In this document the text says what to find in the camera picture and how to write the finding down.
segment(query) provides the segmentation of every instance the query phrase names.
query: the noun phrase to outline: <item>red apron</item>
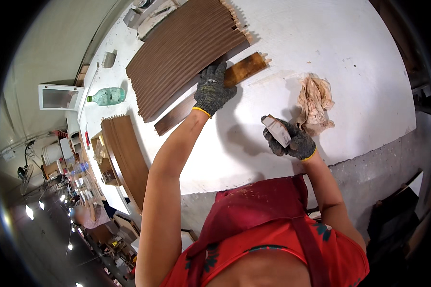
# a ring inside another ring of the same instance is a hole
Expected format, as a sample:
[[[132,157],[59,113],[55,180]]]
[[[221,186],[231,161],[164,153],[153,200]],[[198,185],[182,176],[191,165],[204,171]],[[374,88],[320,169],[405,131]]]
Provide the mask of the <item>red apron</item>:
[[[189,286],[199,287],[209,244],[269,221],[288,219],[303,249],[313,287],[329,287],[328,268],[304,216],[307,188],[301,175],[258,181],[218,192],[199,239],[189,247]]]

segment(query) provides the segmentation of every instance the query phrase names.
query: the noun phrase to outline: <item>hand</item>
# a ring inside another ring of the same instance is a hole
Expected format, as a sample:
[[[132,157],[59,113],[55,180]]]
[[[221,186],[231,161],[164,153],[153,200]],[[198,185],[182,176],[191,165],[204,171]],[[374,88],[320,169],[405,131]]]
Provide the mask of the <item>hand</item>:
[[[201,80],[195,93],[196,104],[193,108],[205,112],[209,117],[236,94],[236,87],[223,86],[226,67],[227,63],[223,61],[219,66],[209,66],[201,72]]]
[[[316,152],[316,144],[309,135],[307,135],[303,130],[300,130],[293,124],[285,122],[278,118],[278,120],[287,128],[291,141],[288,147],[284,148],[282,145],[276,141],[270,134],[267,128],[263,130],[263,136],[268,141],[272,152],[277,156],[281,157],[284,154],[288,154],[294,158],[298,158],[301,161],[306,161],[310,159]]]

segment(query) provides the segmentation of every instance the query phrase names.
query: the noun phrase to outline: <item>white sanding block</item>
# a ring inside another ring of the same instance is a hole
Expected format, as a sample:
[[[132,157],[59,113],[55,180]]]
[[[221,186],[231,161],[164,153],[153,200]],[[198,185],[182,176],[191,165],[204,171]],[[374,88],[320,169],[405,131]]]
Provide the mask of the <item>white sanding block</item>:
[[[278,119],[272,115],[268,115],[262,123],[267,127],[270,134],[275,140],[277,140],[282,147],[287,147],[290,144],[290,135],[284,126]]]

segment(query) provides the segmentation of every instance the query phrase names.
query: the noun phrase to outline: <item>plastic bottle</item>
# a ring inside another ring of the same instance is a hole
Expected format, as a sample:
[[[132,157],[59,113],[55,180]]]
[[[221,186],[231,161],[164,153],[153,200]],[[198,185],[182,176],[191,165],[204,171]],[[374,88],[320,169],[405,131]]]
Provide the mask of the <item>plastic bottle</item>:
[[[125,90],[122,88],[100,89],[95,95],[87,96],[87,102],[95,102],[99,106],[111,106],[123,102],[126,98]]]

